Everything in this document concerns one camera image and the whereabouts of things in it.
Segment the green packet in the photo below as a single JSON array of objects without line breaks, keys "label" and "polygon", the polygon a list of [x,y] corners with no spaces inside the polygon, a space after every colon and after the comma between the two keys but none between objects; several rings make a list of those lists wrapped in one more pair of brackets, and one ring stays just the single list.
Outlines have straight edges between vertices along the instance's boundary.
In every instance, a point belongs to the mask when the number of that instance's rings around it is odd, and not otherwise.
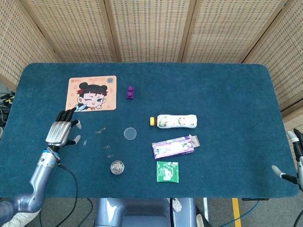
[{"label": "green packet", "polygon": [[157,162],[157,182],[179,183],[179,163]]}]

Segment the cartoon girl face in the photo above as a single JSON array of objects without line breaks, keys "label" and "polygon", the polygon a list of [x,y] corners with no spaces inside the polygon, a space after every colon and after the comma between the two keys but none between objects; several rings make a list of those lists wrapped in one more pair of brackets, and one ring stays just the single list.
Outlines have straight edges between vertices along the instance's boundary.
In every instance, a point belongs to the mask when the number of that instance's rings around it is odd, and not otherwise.
[{"label": "cartoon girl face", "polygon": [[101,109],[102,104],[106,102],[107,86],[88,85],[86,82],[80,83],[78,90],[79,97],[77,98],[75,112],[81,112],[86,109]]},{"label": "cartoon girl face", "polygon": [[78,103],[85,104],[87,107],[101,107],[103,103],[106,102],[104,95],[97,93],[85,93],[83,97],[78,97]]}]

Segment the cartoon girl illustration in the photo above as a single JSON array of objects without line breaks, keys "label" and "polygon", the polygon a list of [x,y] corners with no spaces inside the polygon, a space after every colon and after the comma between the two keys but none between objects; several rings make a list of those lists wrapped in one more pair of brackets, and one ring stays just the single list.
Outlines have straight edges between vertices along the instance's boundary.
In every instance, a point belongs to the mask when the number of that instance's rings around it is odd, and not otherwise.
[{"label": "cartoon girl illustration", "polygon": [[174,175],[174,169],[170,166],[170,163],[164,164],[163,169],[164,169],[163,180],[170,181]]},{"label": "cartoon girl illustration", "polygon": [[156,155],[163,155],[167,152],[166,148],[159,148],[159,149],[155,149],[155,154]]},{"label": "cartoon girl illustration", "polygon": [[100,110],[102,104],[106,102],[107,86],[88,85],[86,82],[79,84],[80,90],[77,91],[79,97],[77,99],[78,104],[75,105],[75,112],[81,112],[82,110]]}]

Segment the black cable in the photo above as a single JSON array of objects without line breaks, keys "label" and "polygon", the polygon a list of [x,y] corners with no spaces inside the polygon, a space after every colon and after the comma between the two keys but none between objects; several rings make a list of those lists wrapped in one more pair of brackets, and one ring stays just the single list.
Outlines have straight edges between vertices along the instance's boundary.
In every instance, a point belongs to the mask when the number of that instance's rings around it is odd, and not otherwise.
[{"label": "black cable", "polygon": [[3,112],[3,110],[2,110],[2,109],[0,109],[0,113],[1,113],[1,119],[2,119],[2,122],[6,123],[7,121],[4,121],[4,118],[3,118],[3,116],[4,116],[4,112]]},{"label": "black cable", "polygon": [[169,214],[170,214],[170,226],[175,227],[174,224],[174,215],[173,215],[173,207],[172,207],[172,198],[169,199]]},{"label": "black cable", "polygon": [[[76,197],[75,197],[74,206],[73,206],[72,210],[70,211],[70,213],[55,227],[60,226],[63,222],[66,221],[66,219],[68,219],[70,217],[70,215],[74,212],[74,210],[76,208],[77,199],[78,199],[78,182],[77,182],[77,178],[76,178],[75,174],[73,174],[73,172],[71,170],[69,170],[68,168],[66,168],[65,166],[62,166],[62,165],[58,165],[58,166],[59,166],[59,168],[65,169],[66,171],[68,171],[73,176],[73,178],[75,180],[75,183],[76,183]],[[39,214],[39,220],[40,220],[40,226],[43,227],[42,221],[41,221],[41,211],[40,211],[40,214]]]},{"label": "black cable", "polygon": [[90,202],[90,205],[91,205],[90,211],[89,211],[89,213],[85,216],[85,218],[80,222],[80,224],[78,225],[78,227],[80,227],[80,225],[82,225],[82,223],[89,217],[90,213],[91,213],[92,210],[93,210],[93,203],[91,202],[91,200],[90,200],[89,198],[87,198],[87,199],[88,199],[88,201]]},{"label": "black cable", "polygon": [[299,222],[300,218],[302,217],[302,215],[303,215],[303,210],[301,211],[301,213],[298,215],[297,219],[295,220],[294,227],[296,227],[298,225],[298,222]]}]

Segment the petri dish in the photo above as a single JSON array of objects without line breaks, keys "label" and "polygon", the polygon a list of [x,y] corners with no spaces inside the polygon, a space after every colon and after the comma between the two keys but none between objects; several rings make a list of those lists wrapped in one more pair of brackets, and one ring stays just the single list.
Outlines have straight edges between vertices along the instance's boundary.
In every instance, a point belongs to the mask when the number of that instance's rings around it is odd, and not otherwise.
[{"label": "petri dish", "polygon": [[136,129],[134,129],[134,128],[127,128],[127,129],[125,129],[125,131],[124,131],[124,137],[127,140],[133,140],[134,138],[136,138],[136,136],[137,136]]}]

